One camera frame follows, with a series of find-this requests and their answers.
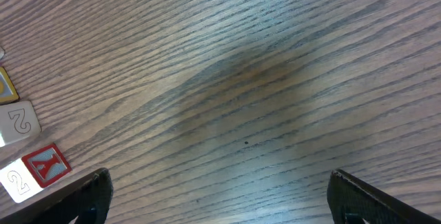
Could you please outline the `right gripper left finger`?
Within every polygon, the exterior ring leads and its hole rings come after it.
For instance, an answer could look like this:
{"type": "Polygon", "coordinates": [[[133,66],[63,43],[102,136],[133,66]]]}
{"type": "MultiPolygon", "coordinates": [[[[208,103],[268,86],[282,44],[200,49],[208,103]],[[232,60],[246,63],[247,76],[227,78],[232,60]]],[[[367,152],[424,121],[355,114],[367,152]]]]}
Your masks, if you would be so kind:
{"type": "Polygon", "coordinates": [[[4,224],[103,224],[113,185],[102,167],[1,219],[4,224]]]}

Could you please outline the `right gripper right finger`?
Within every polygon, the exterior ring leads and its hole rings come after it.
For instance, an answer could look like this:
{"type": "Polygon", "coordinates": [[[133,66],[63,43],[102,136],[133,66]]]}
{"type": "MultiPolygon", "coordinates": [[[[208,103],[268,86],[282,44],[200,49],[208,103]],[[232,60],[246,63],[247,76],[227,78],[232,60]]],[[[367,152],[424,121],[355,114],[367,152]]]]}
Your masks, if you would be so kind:
{"type": "Polygon", "coordinates": [[[331,172],[327,202],[335,224],[440,224],[343,170],[331,172]]]}

